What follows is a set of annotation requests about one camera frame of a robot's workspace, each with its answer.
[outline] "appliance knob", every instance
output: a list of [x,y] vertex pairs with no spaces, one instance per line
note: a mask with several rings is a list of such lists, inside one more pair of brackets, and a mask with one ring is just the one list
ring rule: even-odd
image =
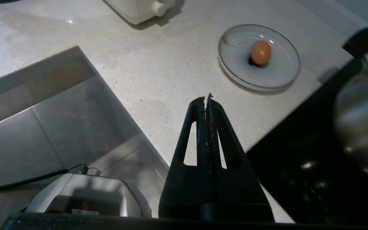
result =
[[151,5],[151,11],[156,15],[156,16],[163,16],[165,14],[165,11],[167,10],[167,7],[159,2],[159,1],[155,1],[152,3]]

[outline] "plate rim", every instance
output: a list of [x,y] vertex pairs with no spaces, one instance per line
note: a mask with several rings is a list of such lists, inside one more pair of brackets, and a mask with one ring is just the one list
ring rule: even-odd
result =
[[[262,86],[256,86],[254,84],[251,84],[245,80],[242,80],[240,77],[236,76],[227,66],[226,64],[224,63],[224,61],[222,60],[222,57],[221,57],[221,53],[219,52],[219,48],[221,47],[221,41],[222,39],[224,38],[224,35],[232,30],[232,29],[235,29],[237,27],[241,27],[241,26],[258,26],[258,27],[263,27],[263,28],[266,28],[266,29],[269,29],[269,30],[272,30],[273,32],[277,33],[278,35],[281,35],[283,38],[286,39],[286,41],[288,41],[288,43],[290,45],[292,45],[292,48],[294,49],[297,57],[298,57],[298,71],[296,72],[295,76],[293,77],[293,80],[291,80],[289,83],[286,83],[284,85],[281,85],[281,86],[277,86],[277,87],[262,87]],[[218,45],[217,45],[217,52],[218,52],[218,61],[219,61],[219,64],[223,67],[223,70],[225,70],[226,74],[228,74],[233,80],[235,80],[237,83],[241,84],[242,86],[244,87],[247,87],[251,90],[256,90],[256,91],[261,91],[261,92],[277,92],[277,91],[282,91],[284,90],[285,88],[289,87],[290,85],[292,85],[296,79],[298,78],[299,76],[299,73],[301,72],[301,57],[299,56],[299,53],[298,51],[296,50],[295,46],[292,44],[292,42],[289,41],[289,39],[287,39],[285,36],[283,36],[281,33],[277,32],[276,30],[274,29],[271,29],[267,26],[264,26],[264,25],[259,25],[259,24],[239,24],[239,25],[234,25],[230,28],[228,28],[227,30],[225,30],[222,35],[220,36],[219,40],[218,40]]]

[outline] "black stovetop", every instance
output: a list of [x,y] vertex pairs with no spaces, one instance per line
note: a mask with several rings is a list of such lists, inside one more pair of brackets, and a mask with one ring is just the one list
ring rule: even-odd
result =
[[354,59],[247,152],[262,185],[297,223],[368,225],[368,177],[343,153],[333,103]]

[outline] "countertop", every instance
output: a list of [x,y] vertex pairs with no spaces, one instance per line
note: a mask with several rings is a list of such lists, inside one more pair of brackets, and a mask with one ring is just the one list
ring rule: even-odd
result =
[[[295,83],[264,95],[232,83],[217,44],[237,24],[288,38],[301,57]],[[0,4],[0,77],[79,45],[131,117],[170,163],[188,104],[212,93],[245,151],[350,56],[346,37],[295,0],[176,0],[162,18],[132,26],[102,0],[21,0]],[[195,151],[195,138],[189,142]],[[188,154],[195,163],[195,154]]]

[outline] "kettle handle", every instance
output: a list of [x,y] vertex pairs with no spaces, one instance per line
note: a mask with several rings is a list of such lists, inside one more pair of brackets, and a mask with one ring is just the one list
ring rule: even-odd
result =
[[343,45],[343,49],[354,58],[364,57],[368,53],[368,27],[352,35]]

